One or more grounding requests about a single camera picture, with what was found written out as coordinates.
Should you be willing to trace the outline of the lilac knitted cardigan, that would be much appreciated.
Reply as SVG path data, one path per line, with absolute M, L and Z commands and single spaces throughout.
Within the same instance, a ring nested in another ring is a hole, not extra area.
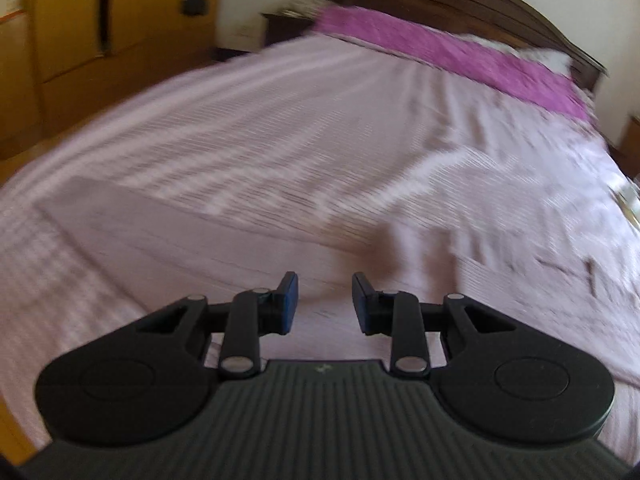
M 385 221 L 363 243 L 243 228 L 129 188 L 74 177 L 39 209 L 122 292 L 154 310 L 189 294 L 221 301 L 300 279 L 302 330 L 277 356 L 364 356 L 350 307 L 352 274 L 426 299 L 461 292 L 592 354 L 620 382 L 639 381 L 639 298 L 592 259 L 497 230 Z

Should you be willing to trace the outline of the pink checked bed sheet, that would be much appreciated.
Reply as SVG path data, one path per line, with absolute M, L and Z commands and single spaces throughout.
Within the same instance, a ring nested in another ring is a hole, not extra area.
M 625 177 L 586 122 L 408 58 L 310 35 L 166 81 L 1 190 L 1 393 L 35 446 L 40 372 L 145 309 L 40 209 L 74 177 L 243 228 L 363 243 L 385 221 L 497 230 L 600 264 L 639 298 Z M 601 438 L 639 457 L 639 382 Z

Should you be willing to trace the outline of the magenta crinkled pillow cover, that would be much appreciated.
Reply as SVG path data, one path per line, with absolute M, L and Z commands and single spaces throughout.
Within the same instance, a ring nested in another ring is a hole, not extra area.
M 588 107 L 570 77 L 420 24 L 358 6 L 329 6 L 312 28 L 319 34 L 412 58 L 538 105 L 548 112 L 586 122 Z

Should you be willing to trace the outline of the beige power strip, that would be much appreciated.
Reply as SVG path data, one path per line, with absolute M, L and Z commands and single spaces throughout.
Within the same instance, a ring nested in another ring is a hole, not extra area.
M 617 188 L 612 189 L 616 204 L 623 211 L 626 218 L 634 223 L 639 223 L 640 219 L 640 200 L 638 185 L 627 179 Z

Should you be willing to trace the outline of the dark wooden nightstand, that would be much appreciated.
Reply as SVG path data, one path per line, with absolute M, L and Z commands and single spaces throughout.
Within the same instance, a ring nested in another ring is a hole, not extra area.
M 262 17 L 266 20 L 265 47 L 302 36 L 314 24 L 314 21 L 308 18 L 275 13 L 263 13 Z

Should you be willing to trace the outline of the wooden dresser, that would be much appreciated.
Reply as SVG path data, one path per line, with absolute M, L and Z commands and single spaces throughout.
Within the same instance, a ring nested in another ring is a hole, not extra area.
M 629 116 L 622 140 L 608 151 L 614 162 L 628 178 L 638 177 L 640 172 L 640 119 L 638 114 Z

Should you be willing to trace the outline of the white pillow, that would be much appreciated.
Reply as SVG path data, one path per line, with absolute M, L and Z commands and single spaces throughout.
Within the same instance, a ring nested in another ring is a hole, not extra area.
M 457 38 L 480 44 L 485 48 L 491 48 L 496 51 L 510 54 L 522 60 L 535 62 L 546 66 L 553 73 L 570 76 L 570 70 L 573 66 L 573 59 L 566 53 L 545 48 L 514 48 L 500 41 L 492 41 L 480 36 L 474 35 L 457 35 Z

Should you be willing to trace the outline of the small black hanging bag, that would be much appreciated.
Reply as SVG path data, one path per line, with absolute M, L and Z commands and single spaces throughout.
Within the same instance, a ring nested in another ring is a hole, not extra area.
M 204 16 L 208 13 L 208 0 L 181 0 L 180 12 L 189 18 Z

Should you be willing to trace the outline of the dark wooden headboard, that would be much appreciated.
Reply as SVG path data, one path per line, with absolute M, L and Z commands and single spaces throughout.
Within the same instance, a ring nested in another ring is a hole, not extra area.
M 543 48 L 572 58 L 578 87 L 593 92 L 608 71 L 523 0 L 331 0 L 384 12 L 452 34 L 471 34 L 514 48 Z

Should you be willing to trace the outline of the yellow wooden wardrobe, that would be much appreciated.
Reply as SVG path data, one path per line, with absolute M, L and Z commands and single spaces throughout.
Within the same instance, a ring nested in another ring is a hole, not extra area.
M 206 63 L 218 0 L 1 0 L 1 157 L 21 155 L 123 99 Z

